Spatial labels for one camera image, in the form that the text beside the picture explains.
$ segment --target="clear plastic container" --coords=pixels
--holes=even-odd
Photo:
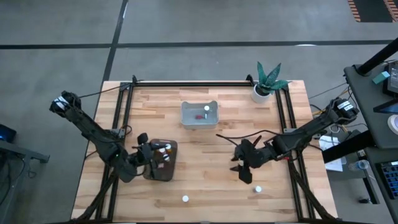
[[[365,159],[352,162],[348,165],[348,168],[352,171],[366,170],[369,167],[369,162]]]

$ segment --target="black table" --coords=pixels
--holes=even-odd
[[[377,163],[398,161],[398,136],[387,125],[390,114],[373,112],[375,106],[392,100],[391,96],[382,93],[382,84],[375,85],[372,82],[372,79],[384,71],[386,66],[386,63],[377,66],[368,77],[359,75],[354,67],[344,69],[347,82],[353,91],[369,130],[325,151],[324,161],[333,161],[349,153],[365,149],[366,157],[371,164],[391,217],[395,223],[398,223],[398,200],[389,198],[381,176],[376,169]]]

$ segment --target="white paper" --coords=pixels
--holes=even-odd
[[[329,136],[322,136],[319,139],[319,146],[323,151],[327,150],[330,147],[333,147],[335,145],[338,145],[340,142],[338,141],[338,138],[333,137],[333,140]],[[341,159],[336,159],[335,161],[328,162],[325,164],[325,167],[327,170],[333,170],[333,171],[343,171],[343,165],[341,164]]]

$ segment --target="potted plant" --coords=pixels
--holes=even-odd
[[[261,63],[257,62],[257,71],[259,73],[259,82],[254,86],[251,94],[251,98],[256,103],[265,102],[275,90],[280,90],[289,83],[286,80],[276,80],[280,72],[280,64],[266,75]]]

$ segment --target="computer monitor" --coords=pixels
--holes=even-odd
[[[393,99],[380,106],[374,107],[373,112],[398,114],[398,99]]]

